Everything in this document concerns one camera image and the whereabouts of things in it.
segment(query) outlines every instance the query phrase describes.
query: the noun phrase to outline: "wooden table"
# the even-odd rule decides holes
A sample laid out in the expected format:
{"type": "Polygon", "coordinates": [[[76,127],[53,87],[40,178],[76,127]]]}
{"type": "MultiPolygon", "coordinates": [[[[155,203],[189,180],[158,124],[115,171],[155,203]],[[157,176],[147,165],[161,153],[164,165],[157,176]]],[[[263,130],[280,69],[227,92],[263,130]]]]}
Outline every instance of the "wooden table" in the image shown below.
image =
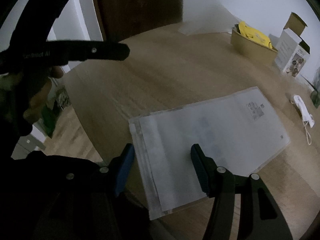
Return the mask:
{"type": "MultiPolygon", "coordinates": [[[[132,142],[128,120],[142,113],[165,110],[232,94],[258,86],[272,104],[291,144],[259,175],[273,194],[294,239],[300,238],[320,209],[320,113],[310,91],[276,67],[237,54],[230,34],[185,36],[169,25],[131,37],[123,62],[87,60],[64,77],[72,105],[94,147],[106,161],[132,142]],[[315,119],[309,146],[297,110],[289,102],[298,94],[315,119]]],[[[137,163],[127,187],[146,204],[137,163]]],[[[186,239],[202,239],[213,200],[161,218],[186,239]]],[[[236,198],[231,239],[236,238],[240,212],[236,198]]]]}

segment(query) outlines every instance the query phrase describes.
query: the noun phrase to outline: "cardboard box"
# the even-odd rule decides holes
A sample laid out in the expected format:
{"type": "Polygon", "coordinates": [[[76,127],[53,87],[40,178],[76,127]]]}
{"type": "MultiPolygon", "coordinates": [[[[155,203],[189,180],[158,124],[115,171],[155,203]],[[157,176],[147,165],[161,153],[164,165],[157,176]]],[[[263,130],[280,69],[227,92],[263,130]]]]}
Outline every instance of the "cardboard box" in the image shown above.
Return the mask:
{"type": "Polygon", "coordinates": [[[242,55],[256,60],[265,65],[271,65],[278,54],[276,48],[268,48],[255,41],[249,40],[242,36],[237,29],[232,28],[231,44],[242,55]]]}
{"type": "Polygon", "coordinates": [[[293,77],[299,74],[310,57],[310,47],[300,37],[305,27],[306,23],[297,14],[291,13],[276,45],[276,65],[293,77]]]}

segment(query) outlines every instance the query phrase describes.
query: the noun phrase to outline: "metal rivet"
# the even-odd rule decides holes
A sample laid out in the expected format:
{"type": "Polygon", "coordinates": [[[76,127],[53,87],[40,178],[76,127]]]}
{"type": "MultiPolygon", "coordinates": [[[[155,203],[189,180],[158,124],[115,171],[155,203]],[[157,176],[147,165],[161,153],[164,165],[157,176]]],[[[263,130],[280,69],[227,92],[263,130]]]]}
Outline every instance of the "metal rivet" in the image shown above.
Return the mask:
{"type": "Polygon", "coordinates": [[[218,167],[218,168],[217,168],[217,172],[219,172],[219,173],[225,173],[225,172],[226,172],[226,168],[224,168],[224,167],[218,167]]]}
{"type": "Polygon", "coordinates": [[[108,167],[101,167],[99,170],[101,173],[107,173],[109,171],[108,167]]]}
{"type": "Polygon", "coordinates": [[[251,178],[254,179],[254,180],[260,179],[260,177],[259,177],[259,175],[257,173],[252,173],[251,174],[251,178]]]}
{"type": "Polygon", "coordinates": [[[66,175],[66,179],[73,179],[75,177],[75,175],[73,174],[73,173],[68,173],[67,175],[66,175]]]}

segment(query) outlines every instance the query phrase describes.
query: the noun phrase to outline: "wooden floor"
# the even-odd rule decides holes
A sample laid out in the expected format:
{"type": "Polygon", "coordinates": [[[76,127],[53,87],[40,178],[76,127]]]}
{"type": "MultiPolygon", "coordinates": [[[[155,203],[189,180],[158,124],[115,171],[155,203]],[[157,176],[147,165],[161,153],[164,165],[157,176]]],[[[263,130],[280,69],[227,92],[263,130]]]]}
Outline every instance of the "wooden floor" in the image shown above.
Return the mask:
{"type": "Polygon", "coordinates": [[[52,138],[44,142],[46,155],[62,155],[102,162],[72,106],[65,108],[56,124],[52,138]]]}

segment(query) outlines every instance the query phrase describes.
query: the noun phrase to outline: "box flap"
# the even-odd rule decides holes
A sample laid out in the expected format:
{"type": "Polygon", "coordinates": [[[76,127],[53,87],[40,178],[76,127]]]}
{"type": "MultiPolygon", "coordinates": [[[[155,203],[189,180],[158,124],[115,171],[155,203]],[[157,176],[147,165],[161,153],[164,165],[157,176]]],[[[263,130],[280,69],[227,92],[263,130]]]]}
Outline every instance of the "box flap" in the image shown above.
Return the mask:
{"type": "Polygon", "coordinates": [[[296,13],[292,12],[284,29],[290,28],[300,36],[305,27],[307,27],[306,23],[296,13]]]}

